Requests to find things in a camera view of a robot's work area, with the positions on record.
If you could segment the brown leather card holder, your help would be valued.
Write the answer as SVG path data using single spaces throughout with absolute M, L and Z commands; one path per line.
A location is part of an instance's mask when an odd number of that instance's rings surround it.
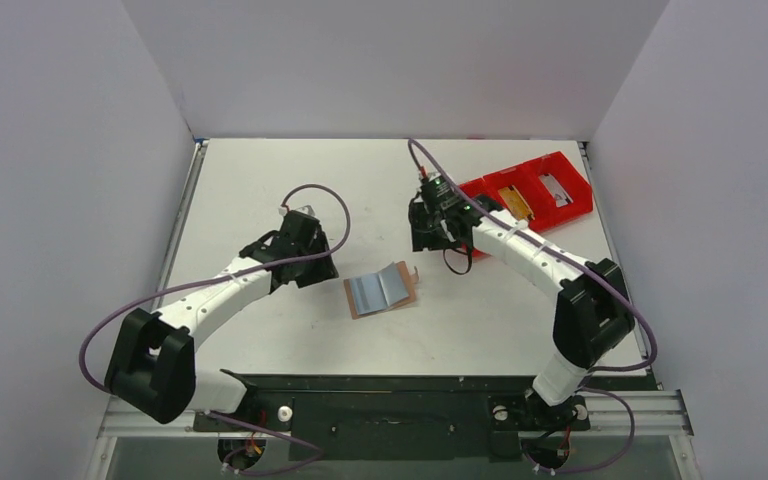
M 418 269 L 405 261 L 344 280 L 351 317 L 360 319 L 415 303 L 419 280 Z

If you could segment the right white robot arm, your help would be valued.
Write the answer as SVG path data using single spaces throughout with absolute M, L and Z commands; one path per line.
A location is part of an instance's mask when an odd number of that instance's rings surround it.
M 636 326 L 612 260 L 568 255 L 486 195 L 465 200 L 442 177 L 423 178 L 408 221 L 413 250 L 462 247 L 492 256 L 554 301 L 554 351 L 523 402 L 526 418 L 538 427 L 563 415 L 564 402 Z

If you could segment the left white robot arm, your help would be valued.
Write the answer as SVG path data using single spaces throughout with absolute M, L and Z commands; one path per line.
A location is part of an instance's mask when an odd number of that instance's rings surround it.
M 278 288 L 304 288 L 337 276 L 320 220 L 306 210 L 290 210 L 279 229 L 244 247 L 209 282 L 155 311 L 129 311 L 103 385 L 161 424 L 188 410 L 217 411 L 232 429 L 245 430 L 257 420 L 258 402 L 246 395 L 243 381 L 198 367 L 198 349 L 236 314 Z

